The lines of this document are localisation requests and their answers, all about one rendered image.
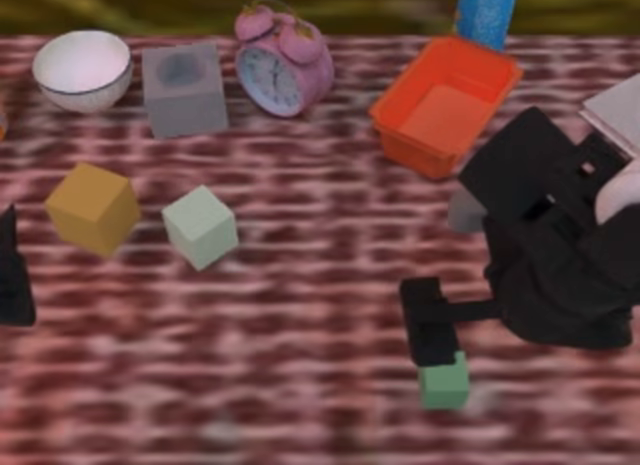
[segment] black object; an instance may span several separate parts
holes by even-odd
[[[31,280],[18,252],[17,215],[11,205],[0,216],[0,324],[28,327],[36,321]]]
[[[538,108],[525,110],[464,168],[460,182],[487,209],[493,299],[449,303],[434,277],[400,286],[411,356],[454,363],[454,323],[500,319],[540,344],[605,350],[632,341],[640,302],[640,205],[603,225],[599,190],[626,161],[598,134],[575,146]]]

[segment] blue box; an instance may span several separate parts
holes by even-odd
[[[455,31],[485,47],[503,51],[516,0],[458,0]]]

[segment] green background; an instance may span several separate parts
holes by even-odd
[[[3,34],[228,34],[248,0],[0,0]],[[330,34],[443,33],[456,0],[286,0]],[[518,0],[514,34],[640,34],[640,0]]]

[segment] pink alarm clock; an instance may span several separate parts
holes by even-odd
[[[286,9],[276,13],[266,4]],[[254,0],[236,18],[242,46],[236,73],[249,97],[278,117],[293,117],[319,102],[333,85],[334,68],[320,31],[279,0]]]

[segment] plaid tablecloth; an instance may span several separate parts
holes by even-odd
[[[233,128],[155,141],[139,67],[99,116],[58,110],[31,60],[45,38],[0,40],[11,118],[2,206],[15,201],[38,301],[0,331],[1,465],[637,465],[640,357],[532,346],[496,323],[460,328],[473,391],[420,409],[397,298],[440,275],[486,294],[481,235],[447,230],[455,180],[382,157],[369,105],[420,37],[331,40],[337,83],[307,117],[271,118],[242,93],[220,38]],[[180,39],[131,39],[147,46]],[[478,144],[536,104],[573,138],[586,97],[640,68],[636,38],[518,38],[526,73]],[[60,242],[43,201],[78,161],[132,178],[143,220],[113,259]],[[160,209],[205,184],[241,247],[203,273],[167,242]]]

